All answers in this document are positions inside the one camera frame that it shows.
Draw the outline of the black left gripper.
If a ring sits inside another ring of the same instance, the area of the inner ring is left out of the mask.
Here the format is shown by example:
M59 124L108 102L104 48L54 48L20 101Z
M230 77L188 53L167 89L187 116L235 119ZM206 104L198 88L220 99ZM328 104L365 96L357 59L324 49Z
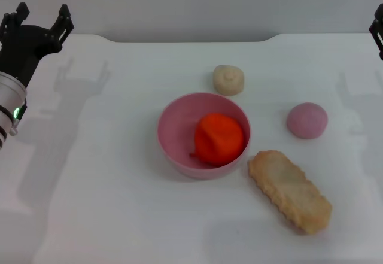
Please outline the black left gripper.
M1 22L1 72L8 74L27 87L39 61L46 55L58 53L74 29L71 13L66 4L59 10L59 16L50 28L22 25L29 15L25 2L16 11L5 13Z

